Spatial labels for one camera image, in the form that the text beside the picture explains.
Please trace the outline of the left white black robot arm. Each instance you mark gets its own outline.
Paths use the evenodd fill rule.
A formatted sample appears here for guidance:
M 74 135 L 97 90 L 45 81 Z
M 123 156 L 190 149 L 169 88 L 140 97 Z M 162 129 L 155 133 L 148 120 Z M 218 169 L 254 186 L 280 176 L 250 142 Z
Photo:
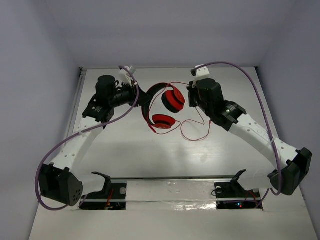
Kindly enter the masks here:
M 86 177 L 77 176 L 75 169 L 81 164 L 95 139 L 112 123 L 115 108 L 129 105 L 132 109 L 143 106 L 151 100 L 137 82 L 120 83 L 111 75 L 97 79 L 95 94 L 90 99 L 76 133 L 63 140 L 53 149 L 61 152 L 50 163 L 42 162 L 36 172 L 35 190 L 39 203 L 47 210 L 42 198 L 62 204 L 62 209 L 82 204 L 91 193 L 106 197 L 111 193 L 110 176 L 93 171 Z

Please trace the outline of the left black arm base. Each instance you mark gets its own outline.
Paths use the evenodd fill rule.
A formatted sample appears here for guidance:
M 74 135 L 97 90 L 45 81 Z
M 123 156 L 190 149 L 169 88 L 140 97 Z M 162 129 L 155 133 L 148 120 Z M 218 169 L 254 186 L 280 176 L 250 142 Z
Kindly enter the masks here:
M 108 194 L 92 192 L 79 207 L 81 210 L 126 210 L 127 184 L 125 182 L 112 182 Z

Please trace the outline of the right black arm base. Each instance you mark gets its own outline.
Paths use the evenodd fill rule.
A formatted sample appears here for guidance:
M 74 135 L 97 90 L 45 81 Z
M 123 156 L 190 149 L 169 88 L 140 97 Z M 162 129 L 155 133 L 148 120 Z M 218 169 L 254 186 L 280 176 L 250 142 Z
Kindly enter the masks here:
M 260 192 L 244 190 L 238 183 L 216 182 L 211 191 L 218 210 L 255 209 L 260 201 Z

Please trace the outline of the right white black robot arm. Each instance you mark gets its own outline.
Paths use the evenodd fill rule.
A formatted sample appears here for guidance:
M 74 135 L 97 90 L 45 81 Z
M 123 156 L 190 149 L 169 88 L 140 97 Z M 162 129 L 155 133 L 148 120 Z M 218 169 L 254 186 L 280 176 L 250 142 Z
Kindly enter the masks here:
M 241 138 L 274 167 L 271 186 L 291 196 L 309 173 L 312 152 L 297 149 L 270 134 L 239 104 L 224 99 L 221 85 L 212 78 L 191 81 L 187 87 L 190 107 L 199 107 L 217 126 Z

